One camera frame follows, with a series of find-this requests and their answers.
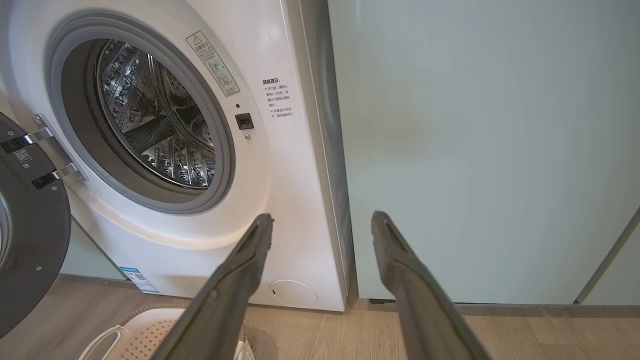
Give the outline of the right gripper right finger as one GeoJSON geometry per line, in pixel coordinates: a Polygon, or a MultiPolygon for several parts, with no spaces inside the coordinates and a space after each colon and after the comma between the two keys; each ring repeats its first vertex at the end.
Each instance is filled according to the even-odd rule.
{"type": "Polygon", "coordinates": [[[482,342],[386,212],[373,212],[371,233],[382,284],[395,297],[407,358],[488,360],[482,342]]]}

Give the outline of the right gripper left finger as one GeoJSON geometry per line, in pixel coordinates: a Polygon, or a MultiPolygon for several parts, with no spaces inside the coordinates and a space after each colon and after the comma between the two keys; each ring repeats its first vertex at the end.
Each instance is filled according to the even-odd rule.
{"type": "Polygon", "coordinates": [[[235,360],[249,299],[261,284],[274,219],[259,214],[172,326],[153,360],[235,360]]]}

